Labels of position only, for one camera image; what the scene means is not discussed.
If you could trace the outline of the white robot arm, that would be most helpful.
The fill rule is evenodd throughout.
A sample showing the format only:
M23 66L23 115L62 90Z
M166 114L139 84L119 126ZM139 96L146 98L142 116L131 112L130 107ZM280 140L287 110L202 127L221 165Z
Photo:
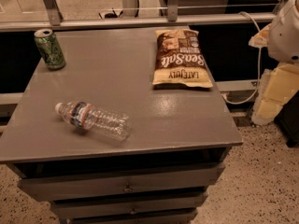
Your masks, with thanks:
M299 63L299 0L288 0L272 20L268 55L282 63Z

